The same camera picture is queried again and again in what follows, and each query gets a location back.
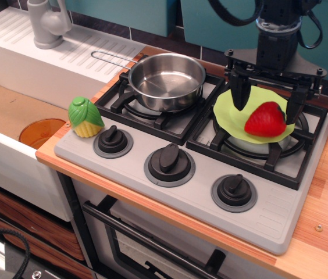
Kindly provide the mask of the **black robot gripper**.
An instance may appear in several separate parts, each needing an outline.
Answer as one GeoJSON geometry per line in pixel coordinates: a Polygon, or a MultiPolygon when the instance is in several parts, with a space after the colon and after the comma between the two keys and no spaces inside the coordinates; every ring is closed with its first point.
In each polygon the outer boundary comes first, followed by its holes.
{"type": "Polygon", "coordinates": [[[322,92],[327,71],[305,60],[297,52],[303,45],[300,30],[268,32],[261,30],[255,49],[229,49],[225,52],[225,72],[234,107],[242,111],[248,103],[251,86],[257,83],[291,90],[286,106],[286,125],[295,124],[307,98],[322,92]]]}

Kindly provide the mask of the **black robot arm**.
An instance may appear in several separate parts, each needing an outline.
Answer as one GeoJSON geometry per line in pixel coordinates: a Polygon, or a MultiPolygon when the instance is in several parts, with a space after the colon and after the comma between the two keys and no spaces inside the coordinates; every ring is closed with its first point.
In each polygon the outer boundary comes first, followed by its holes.
{"type": "Polygon", "coordinates": [[[255,49],[228,50],[225,72],[234,107],[243,110],[253,85],[264,84],[290,92],[286,105],[286,123],[294,124],[305,102],[319,94],[327,71],[297,51],[304,46],[302,18],[318,20],[312,9],[318,1],[257,1],[259,31],[255,49]]]}

